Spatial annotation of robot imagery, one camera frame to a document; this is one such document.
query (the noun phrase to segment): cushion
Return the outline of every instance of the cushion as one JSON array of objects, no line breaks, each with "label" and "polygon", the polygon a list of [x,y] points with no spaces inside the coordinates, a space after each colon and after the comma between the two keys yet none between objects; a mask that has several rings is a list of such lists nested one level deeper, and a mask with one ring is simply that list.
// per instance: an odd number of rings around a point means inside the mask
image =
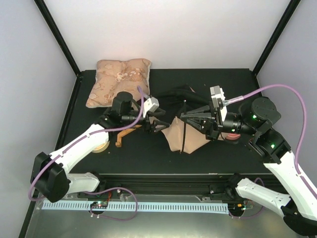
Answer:
[{"label": "cushion", "polygon": [[96,83],[91,90],[86,106],[88,108],[110,107],[117,93],[125,91],[138,101],[140,86],[145,94],[150,94],[149,74],[151,62],[147,59],[129,61],[100,60],[97,62]]}]

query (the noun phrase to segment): white wall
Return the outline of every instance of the white wall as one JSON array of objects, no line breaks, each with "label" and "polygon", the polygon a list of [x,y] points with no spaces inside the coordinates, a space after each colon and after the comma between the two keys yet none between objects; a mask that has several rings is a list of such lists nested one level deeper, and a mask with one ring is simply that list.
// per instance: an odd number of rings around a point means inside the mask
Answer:
[{"label": "white wall", "polygon": [[54,149],[75,75],[32,0],[2,1],[0,32],[0,231],[13,238],[34,157]]},{"label": "white wall", "polygon": [[[308,110],[306,137],[300,165],[317,185],[317,1],[301,1],[268,57],[258,79],[261,86],[284,83],[297,89]],[[282,114],[279,130],[295,150],[302,127],[302,109],[297,97],[287,89],[264,92]]]},{"label": "white wall", "polygon": [[250,68],[289,0],[46,0],[81,70],[101,59],[152,68]]}]

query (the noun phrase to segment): black pole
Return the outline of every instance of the black pole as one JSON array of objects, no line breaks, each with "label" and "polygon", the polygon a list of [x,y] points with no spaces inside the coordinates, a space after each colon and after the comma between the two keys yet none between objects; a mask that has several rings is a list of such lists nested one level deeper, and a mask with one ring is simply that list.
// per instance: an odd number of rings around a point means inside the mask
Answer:
[{"label": "black pole", "polygon": [[275,43],[277,42],[278,38],[280,37],[280,35],[282,34],[285,26],[287,25],[289,19],[291,18],[291,16],[293,15],[296,7],[298,6],[298,4],[300,3],[301,0],[291,0],[286,8],[286,10],[284,11],[278,25],[276,26],[276,29],[274,30],[271,38],[269,39],[264,51],[262,52],[262,55],[259,58],[259,61],[257,62],[256,66],[253,69],[253,74],[255,76],[258,75],[259,71],[261,70],[262,66],[264,65],[267,57],[269,56],[269,54],[271,53]]},{"label": "black pole", "polygon": [[72,67],[74,73],[76,76],[80,75],[80,70],[73,58],[73,56],[71,55],[71,52],[66,44],[66,42],[64,41],[48,7],[46,6],[44,0],[34,0],[34,2],[36,3],[36,5],[38,6],[41,14],[43,15],[46,23],[48,24],[49,28],[51,29],[51,32],[53,33],[53,35],[55,36],[55,39],[57,40],[61,50],[63,51],[66,59],[68,60],[70,66]]}]

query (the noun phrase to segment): black tabletop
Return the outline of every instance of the black tabletop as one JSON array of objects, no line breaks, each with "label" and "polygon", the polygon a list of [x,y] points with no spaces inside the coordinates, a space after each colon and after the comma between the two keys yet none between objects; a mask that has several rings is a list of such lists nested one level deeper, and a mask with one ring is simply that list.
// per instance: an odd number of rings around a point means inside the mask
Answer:
[{"label": "black tabletop", "polygon": [[[87,108],[86,101],[95,83],[95,70],[86,70],[71,115],[64,144],[82,134],[105,110]],[[195,92],[210,97],[210,87],[219,85],[227,99],[247,94],[258,88],[248,69],[151,69],[151,94],[184,84]],[[239,103],[228,106],[238,112]],[[162,133],[150,135],[135,130],[123,138],[122,148],[109,147],[101,153],[90,153],[79,162],[73,173],[96,171],[99,174],[231,174],[269,173],[243,145],[223,141],[209,142],[192,154],[171,152]]]}]

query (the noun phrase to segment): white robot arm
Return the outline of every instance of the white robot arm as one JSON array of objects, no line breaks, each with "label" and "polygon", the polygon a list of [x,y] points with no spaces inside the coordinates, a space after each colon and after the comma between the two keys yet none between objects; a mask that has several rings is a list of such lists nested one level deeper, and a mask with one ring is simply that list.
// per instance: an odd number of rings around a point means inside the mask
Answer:
[{"label": "white robot arm", "polygon": [[155,116],[155,111],[159,107],[156,98],[149,97],[143,103],[141,112],[131,110],[131,105],[131,94],[118,93],[113,100],[112,107],[108,108],[83,134],[49,155],[44,152],[37,155],[31,175],[31,183],[34,184],[34,187],[51,202],[59,201],[69,193],[95,191],[100,183],[95,174],[72,174],[70,172],[90,152],[99,147],[106,148],[109,141],[109,133],[106,130],[118,131],[116,127],[132,122],[145,126],[145,130],[148,132],[157,132],[169,126],[159,120],[154,120],[152,124],[150,122],[149,115]]},{"label": "white robot arm", "polygon": [[245,144],[254,157],[278,178],[288,194],[272,191],[239,174],[229,180],[229,186],[240,197],[253,200],[280,215],[296,233],[317,235],[317,199],[302,178],[313,192],[317,193],[317,189],[299,165],[300,173],[296,171],[295,156],[289,144],[272,129],[281,118],[274,103],[269,98],[259,97],[243,104],[239,114],[235,114],[227,112],[224,99],[223,90],[219,86],[213,87],[211,104],[181,115],[181,120],[210,140],[217,139],[222,132],[240,134],[234,143]]},{"label": "white robot arm", "polygon": [[[86,155],[92,152],[95,148],[104,145],[109,141],[108,132],[100,132],[93,135],[89,134],[103,129],[104,128],[99,124],[93,124],[75,140],[50,154],[52,158],[61,155],[55,162],[64,169],[66,177],[69,180],[69,190],[67,194],[82,191],[92,192],[97,188],[99,179],[92,173],[70,174],[70,171],[79,161],[86,157]],[[84,136],[86,136],[85,139],[76,143],[77,140],[83,138]],[[67,150],[66,153],[63,153],[63,151],[72,144],[75,145]]]}]

